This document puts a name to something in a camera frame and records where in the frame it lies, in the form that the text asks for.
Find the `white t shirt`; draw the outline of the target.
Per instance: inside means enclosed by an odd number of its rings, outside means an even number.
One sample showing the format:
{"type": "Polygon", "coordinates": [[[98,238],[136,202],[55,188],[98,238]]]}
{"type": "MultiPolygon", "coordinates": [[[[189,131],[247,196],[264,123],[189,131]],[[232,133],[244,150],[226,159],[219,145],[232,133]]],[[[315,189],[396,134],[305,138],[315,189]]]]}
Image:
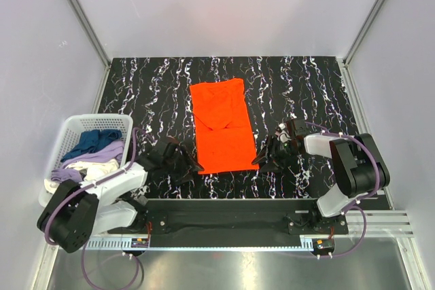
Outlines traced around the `white t shirt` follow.
{"type": "Polygon", "coordinates": [[[119,167],[120,165],[115,159],[104,163],[78,161],[65,168],[54,169],[50,177],[44,179],[44,188],[49,194],[53,194],[64,181],[72,180],[76,183],[94,181],[118,170],[119,167]]]}

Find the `white plastic laundry basket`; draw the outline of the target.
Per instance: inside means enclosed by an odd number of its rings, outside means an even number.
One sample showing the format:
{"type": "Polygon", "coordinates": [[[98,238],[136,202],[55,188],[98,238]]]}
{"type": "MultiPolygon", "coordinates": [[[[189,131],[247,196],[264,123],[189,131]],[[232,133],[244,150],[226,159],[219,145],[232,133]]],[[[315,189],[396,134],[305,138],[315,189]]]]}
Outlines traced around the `white plastic laundry basket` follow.
{"type": "Polygon", "coordinates": [[[120,140],[124,142],[124,151],[122,157],[119,157],[119,163],[124,166],[133,130],[132,117],[117,113],[73,115],[64,121],[60,129],[44,178],[50,180],[52,170],[62,166],[60,159],[79,143],[81,133],[96,129],[115,129],[122,133],[120,140]]]}

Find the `lavender t shirt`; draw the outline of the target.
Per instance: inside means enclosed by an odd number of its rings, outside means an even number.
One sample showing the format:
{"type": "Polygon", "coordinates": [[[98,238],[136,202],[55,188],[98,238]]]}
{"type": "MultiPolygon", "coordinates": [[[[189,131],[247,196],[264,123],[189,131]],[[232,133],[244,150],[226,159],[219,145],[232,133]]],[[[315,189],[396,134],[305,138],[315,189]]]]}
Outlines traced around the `lavender t shirt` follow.
{"type": "Polygon", "coordinates": [[[124,142],[113,141],[95,153],[85,153],[62,163],[46,179],[49,185],[72,180],[76,183],[93,181],[119,169],[124,142]]]}

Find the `orange connector box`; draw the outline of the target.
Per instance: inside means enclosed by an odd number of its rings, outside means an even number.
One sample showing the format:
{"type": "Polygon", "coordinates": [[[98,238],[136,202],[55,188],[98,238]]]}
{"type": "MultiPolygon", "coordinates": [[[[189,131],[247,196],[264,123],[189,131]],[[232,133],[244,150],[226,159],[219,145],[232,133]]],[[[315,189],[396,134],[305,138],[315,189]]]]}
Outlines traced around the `orange connector box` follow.
{"type": "Polygon", "coordinates": [[[333,251],[334,247],[335,243],[332,238],[317,239],[314,242],[314,249],[320,251],[333,251]]]}
{"type": "Polygon", "coordinates": [[[132,248],[148,248],[150,246],[150,237],[136,237],[131,239],[132,248]]]}

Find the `right aluminium frame post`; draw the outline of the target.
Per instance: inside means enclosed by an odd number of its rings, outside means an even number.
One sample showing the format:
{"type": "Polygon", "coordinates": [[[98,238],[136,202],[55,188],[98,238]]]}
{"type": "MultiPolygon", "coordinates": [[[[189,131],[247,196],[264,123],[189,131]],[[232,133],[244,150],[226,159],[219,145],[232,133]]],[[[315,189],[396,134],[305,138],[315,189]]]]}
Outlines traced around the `right aluminium frame post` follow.
{"type": "Polygon", "coordinates": [[[359,50],[361,44],[363,43],[364,39],[366,38],[368,32],[370,31],[370,28],[375,23],[375,20],[377,19],[377,16],[379,15],[380,11],[383,9],[383,6],[385,5],[387,0],[375,0],[373,3],[367,17],[365,18],[361,28],[359,29],[353,43],[351,44],[350,49],[347,51],[346,55],[343,57],[343,64],[348,67],[353,60],[354,56],[356,55],[357,51],[359,50]]]}

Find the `right orange connector box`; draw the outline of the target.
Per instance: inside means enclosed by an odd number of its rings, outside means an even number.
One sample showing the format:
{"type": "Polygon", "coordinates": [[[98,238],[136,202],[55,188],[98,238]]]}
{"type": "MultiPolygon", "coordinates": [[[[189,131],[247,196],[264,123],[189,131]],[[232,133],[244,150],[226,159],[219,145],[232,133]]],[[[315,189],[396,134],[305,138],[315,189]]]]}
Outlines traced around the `right orange connector box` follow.
{"type": "Polygon", "coordinates": [[[320,251],[333,251],[334,247],[335,243],[332,238],[317,239],[314,242],[314,249],[320,251]]]}

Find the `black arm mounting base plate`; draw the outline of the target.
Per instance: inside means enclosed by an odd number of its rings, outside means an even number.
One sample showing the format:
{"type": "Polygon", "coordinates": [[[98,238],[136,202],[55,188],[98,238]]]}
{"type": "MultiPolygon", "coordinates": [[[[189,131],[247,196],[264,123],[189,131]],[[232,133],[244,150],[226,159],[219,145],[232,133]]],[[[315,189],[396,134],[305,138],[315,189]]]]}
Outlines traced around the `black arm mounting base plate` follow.
{"type": "Polygon", "coordinates": [[[110,234],[138,234],[150,222],[153,234],[174,234],[188,229],[265,229],[290,234],[334,235],[349,233],[344,217],[325,218],[313,199],[172,200],[151,199],[138,206],[132,226],[111,229],[110,234]]]}

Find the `navy blue t shirt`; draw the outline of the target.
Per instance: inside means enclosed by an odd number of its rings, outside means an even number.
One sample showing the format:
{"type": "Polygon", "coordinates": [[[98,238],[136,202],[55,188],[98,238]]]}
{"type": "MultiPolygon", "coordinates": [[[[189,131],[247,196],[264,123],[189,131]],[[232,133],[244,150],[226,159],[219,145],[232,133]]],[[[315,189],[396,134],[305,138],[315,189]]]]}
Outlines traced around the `navy blue t shirt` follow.
{"type": "Polygon", "coordinates": [[[60,161],[63,167],[78,161],[108,162],[115,159],[120,163],[124,142],[120,130],[91,130],[81,133],[79,143],[67,152],[60,161]]]}

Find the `aluminium frame post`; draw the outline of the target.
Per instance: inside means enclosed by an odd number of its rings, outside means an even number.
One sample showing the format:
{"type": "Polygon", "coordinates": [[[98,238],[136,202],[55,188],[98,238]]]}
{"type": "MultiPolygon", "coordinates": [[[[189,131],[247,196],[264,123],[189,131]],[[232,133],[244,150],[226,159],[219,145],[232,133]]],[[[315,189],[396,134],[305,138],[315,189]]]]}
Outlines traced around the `aluminium frame post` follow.
{"type": "Polygon", "coordinates": [[[79,24],[83,28],[89,42],[94,48],[100,61],[103,63],[105,68],[108,68],[111,64],[111,59],[108,57],[106,51],[103,48],[102,43],[99,41],[95,30],[93,29],[85,11],[82,7],[80,0],[67,0],[71,6],[79,24]]]}
{"type": "Polygon", "coordinates": [[[364,39],[366,38],[368,32],[370,31],[370,28],[375,23],[375,20],[377,19],[377,16],[379,15],[380,11],[383,9],[383,6],[385,5],[387,0],[375,0],[373,3],[367,17],[365,18],[361,28],[359,29],[353,43],[351,44],[350,49],[347,51],[346,55],[343,57],[343,64],[348,67],[353,60],[354,56],[356,55],[357,51],[359,50],[361,44],[363,43],[364,39]]]}

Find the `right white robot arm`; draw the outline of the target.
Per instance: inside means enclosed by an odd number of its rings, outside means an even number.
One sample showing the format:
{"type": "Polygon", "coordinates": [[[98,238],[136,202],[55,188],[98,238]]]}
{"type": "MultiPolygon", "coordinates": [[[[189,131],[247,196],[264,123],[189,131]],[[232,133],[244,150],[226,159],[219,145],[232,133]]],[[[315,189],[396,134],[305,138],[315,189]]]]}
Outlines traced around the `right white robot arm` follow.
{"type": "Polygon", "coordinates": [[[298,118],[280,124],[251,163],[258,164],[261,173],[279,173],[290,157],[302,154],[332,160],[334,185],[317,199],[313,210],[317,219],[344,215],[361,200],[387,187],[391,180],[371,134],[333,133],[298,118]]]}

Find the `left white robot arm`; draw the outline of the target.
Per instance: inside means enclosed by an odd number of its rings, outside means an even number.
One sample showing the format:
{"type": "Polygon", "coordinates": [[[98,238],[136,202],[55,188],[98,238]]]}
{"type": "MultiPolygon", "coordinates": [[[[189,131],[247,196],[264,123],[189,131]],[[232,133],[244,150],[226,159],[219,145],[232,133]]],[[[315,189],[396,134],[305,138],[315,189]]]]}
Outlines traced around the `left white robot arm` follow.
{"type": "Polygon", "coordinates": [[[168,137],[148,146],[141,155],[133,155],[130,162],[106,177],[83,185],[62,182],[39,216],[37,229],[48,243],[74,253],[94,235],[134,224],[142,206],[120,196],[154,177],[168,176],[180,185],[203,170],[181,143],[168,137]]]}

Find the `black marble pattern mat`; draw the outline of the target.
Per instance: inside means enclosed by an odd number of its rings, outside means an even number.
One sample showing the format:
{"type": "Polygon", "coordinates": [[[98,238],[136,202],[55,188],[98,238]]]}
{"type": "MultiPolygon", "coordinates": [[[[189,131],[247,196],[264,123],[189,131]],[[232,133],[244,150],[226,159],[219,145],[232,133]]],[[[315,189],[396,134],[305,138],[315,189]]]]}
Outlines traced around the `black marble pattern mat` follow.
{"type": "MultiPolygon", "coordinates": [[[[332,132],[358,127],[341,70],[328,56],[115,58],[100,113],[127,114],[151,141],[171,135],[196,151],[190,86],[240,78],[257,146],[278,124],[302,117],[332,132]]],[[[175,187],[148,181],[134,196],[176,199],[317,198],[334,183],[332,162],[318,156],[290,160],[280,175],[256,171],[202,175],[175,187]]]]}

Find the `left aluminium frame post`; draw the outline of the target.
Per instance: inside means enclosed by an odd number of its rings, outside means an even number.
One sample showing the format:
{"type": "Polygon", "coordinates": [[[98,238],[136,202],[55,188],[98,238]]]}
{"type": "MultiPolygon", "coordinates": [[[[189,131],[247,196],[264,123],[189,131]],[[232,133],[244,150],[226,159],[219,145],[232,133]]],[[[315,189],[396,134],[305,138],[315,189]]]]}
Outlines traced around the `left aluminium frame post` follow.
{"type": "Polygon", "coordinates": [[[79,24],[83,28],[89,42],[94,48],[100,61],[103,63],[105,68],[108,68],[111,64],[111,59],[108,57],[106,51],[103,48],[102,43],[99,41],[95,30],[93,29],[85,11],[82,7],[80,0],[67,0],[71,6],[79,24]]]}

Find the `orange t shirt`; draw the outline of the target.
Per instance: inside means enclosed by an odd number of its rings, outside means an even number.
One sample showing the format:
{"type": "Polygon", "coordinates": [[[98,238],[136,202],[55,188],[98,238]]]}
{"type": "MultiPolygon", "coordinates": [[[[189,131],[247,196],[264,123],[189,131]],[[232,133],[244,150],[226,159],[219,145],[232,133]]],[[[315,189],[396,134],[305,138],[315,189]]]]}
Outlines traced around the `orange t shirt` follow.
{"type": "Polygon", "coordinates": [[[245,102],[244,81],[199,83],[190,86],[199,173],[258,170],[252,161],[256,144],[245,102]]]}

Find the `left orange connector box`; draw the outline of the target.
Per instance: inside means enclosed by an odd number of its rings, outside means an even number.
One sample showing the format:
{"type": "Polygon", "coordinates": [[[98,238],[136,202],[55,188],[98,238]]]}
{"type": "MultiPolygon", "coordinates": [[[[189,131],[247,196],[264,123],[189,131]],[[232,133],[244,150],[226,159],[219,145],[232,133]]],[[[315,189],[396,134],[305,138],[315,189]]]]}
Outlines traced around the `left orange connector box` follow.
{"type": "Polygon", "coordinates": [[[150,246],[150,237],[136,237],[131,239],[132,248],[148,248],[150,246]]]}

